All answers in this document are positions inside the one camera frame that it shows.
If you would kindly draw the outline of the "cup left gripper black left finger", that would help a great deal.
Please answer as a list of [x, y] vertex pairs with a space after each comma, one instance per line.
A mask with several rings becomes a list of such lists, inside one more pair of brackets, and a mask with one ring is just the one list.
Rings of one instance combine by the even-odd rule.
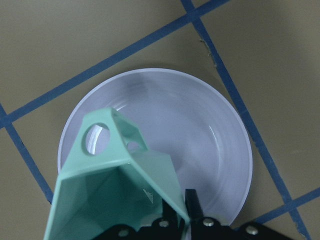
[[176, 211], [162, 199], [162, 227], [178, 227], [180, 225]]

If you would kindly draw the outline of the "cup left gripper black right finger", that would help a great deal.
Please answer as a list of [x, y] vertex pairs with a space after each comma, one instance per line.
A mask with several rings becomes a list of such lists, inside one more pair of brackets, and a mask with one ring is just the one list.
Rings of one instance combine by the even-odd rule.
[[185, 190], [185, 205], [191, 220], [198, 220], [204, 216], [197, 191], [195, 189]]

